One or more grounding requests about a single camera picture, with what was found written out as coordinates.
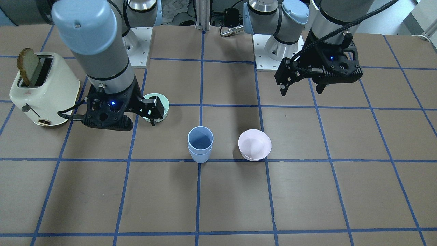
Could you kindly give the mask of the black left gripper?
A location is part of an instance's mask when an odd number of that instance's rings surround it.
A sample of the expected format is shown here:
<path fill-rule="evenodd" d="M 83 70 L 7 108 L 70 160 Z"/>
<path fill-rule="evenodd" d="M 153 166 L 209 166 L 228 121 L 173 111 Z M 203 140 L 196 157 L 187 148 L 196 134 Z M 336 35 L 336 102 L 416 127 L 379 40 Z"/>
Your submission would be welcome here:
<path fill-rule="evenodd" d="M 321 42 L 308 48 L 318 38 L 310 32 L 303 50 L 297 60 L 285 57 L 275 72 L 276 84 L 281 96 L 286 96 L 289 87 L 304 78 L 311 78 L 316 83 L 317 94 L 322 94 L 327 85 L 354 83 L 363 76 L 359 64 L 358 52 L 351 33 L 340 34 L 340 44 L 331 45 Z"/>

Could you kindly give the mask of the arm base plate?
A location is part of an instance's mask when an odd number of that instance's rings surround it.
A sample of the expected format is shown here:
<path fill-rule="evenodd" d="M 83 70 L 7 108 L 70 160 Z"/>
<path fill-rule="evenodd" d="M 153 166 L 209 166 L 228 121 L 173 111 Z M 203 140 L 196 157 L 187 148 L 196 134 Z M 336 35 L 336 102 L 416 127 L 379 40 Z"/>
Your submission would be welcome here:
<path fill-rule="evenodd" d="M 147 68 L 152 34 L 153 27 L 137 27 L 131 28 L 129 33 L 122 37 L 133 68 Z"/>
<path fill-rule="evenodd" d="M 304 45 L 303 36 L 298 42 L 286 45 L 278 42 L 273 35 L 252 35 L 256 70 L 260 72 L 275 72 L 283 58 L 292 58 Z"/>

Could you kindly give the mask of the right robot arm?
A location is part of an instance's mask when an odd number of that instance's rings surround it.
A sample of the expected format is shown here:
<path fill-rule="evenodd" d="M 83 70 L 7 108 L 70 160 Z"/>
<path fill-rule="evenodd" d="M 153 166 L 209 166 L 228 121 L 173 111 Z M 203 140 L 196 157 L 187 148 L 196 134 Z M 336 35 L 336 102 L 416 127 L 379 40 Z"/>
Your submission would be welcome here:
<path fill-rule="evenodd" d="M 86 73 L 91 87 L 85 114 L 71 114 L 79 104 L 58 112 L 61 118 L 80 121 L 90 128 L 116 131 L 133 129 L 125 112 L 146 118 L 154 126 L 164 119 L 158 96 L 145 98 L 128 56 L 131 28 L 162 22 L 160 0 L 58 0 L 51 9 L 61 40 Z"/>

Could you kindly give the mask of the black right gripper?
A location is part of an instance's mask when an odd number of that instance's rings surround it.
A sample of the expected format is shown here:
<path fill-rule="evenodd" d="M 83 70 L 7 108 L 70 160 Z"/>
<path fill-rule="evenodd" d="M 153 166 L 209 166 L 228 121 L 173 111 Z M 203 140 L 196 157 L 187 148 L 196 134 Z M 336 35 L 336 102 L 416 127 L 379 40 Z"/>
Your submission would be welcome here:
<path fill-rule="evenodd" d="M 136 79 L 127 89 L 113 94 L 108 94 L 102 85 L 91 86 L 87 95 L 87 109 L 83 124 L 96 129 L 131 131 L 134 123 L 125 113 L 135 113 L 145 117 L 148 107 L 150 123 L 155 126 L 156 119 L 163 118 L 164 106 L 158 96 L 145 99 L 141 95 Z"/>

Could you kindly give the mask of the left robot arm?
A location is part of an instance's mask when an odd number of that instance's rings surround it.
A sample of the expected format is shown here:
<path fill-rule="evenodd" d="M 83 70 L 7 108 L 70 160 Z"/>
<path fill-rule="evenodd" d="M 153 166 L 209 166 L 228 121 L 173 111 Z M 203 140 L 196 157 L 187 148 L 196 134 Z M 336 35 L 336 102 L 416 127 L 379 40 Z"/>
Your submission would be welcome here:
<path fill-rule="evenodd" d="M 320 0 L 316 11 L 299 0 L 248 0 L 245 33 L 267 35 L 267 57 L 280 62 L 275 81 L 282 96 L 305 78 L 321 94 L 330 84 L 354 83 L 363 76 L 354 44 L 356 26 L 372 0 Z"/>

